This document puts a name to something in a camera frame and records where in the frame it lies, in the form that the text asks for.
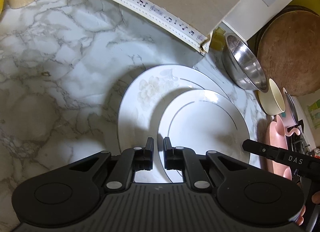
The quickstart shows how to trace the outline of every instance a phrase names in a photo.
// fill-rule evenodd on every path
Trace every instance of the stainless steel bowl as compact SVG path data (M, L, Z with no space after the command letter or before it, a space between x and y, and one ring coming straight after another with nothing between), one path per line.
M222 63L234 82L245 90L268 91L267 79L256 56L237 36L227 33Z

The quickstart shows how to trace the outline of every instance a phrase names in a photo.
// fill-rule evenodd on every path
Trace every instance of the round cutting board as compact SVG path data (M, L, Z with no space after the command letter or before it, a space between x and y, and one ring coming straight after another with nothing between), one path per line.
M293 96L320 88L320 17L290 11L277 17L259 43L257 58L267 77Z

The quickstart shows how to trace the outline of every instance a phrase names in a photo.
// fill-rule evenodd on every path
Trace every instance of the large plate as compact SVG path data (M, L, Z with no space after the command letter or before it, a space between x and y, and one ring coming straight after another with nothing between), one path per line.
M224 96L210 90L190 90L175 98L160 121L158 144L169 137L173 147L193 149L205 155L215 150L249 163L250 153L242 149L249 139L247 125L238 109ZM172 182L182 182L179 171L167 171Z
M164 172L157 148L157 134L162 114L178 95L192 89L208 89L228 96L209 77L182 65L160 65L139 75L128 87L118 114L120 150L145 146L148 137L155 140L153 169L138 171L136 182L171 182Z

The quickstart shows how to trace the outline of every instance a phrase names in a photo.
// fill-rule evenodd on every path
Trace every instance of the plate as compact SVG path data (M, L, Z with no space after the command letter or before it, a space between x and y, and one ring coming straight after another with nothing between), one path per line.
M155 140L153 169L138 171L135 182L171 182L158 157L157 134L162 114L178 95L192 89L208 89L228 96L209 77L182 65L160 65L140 74L128 87L118 114L120 150L144 147L148 137Z
M247 125L231 101L210 90L190 90L175 98L163 113L158 131L160 145L169 137L173 147L188 147L205 155L215 150L244 163L250 153L242 149L249 139ZM167 171L172 182L182 182L180 172Z

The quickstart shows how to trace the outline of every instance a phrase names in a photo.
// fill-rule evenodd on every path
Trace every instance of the marble countertop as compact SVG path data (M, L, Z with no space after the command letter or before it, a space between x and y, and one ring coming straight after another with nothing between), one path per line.
M11 205L28 178L109 150L120 153L121 98L154 65L194 67L213 79L242 113L250 138L268 121L253 92L225 73L221 54L203 57L109 0L36 0L6 7L0 21L0 231L19 222ZM258 156L250 164L260 167Z

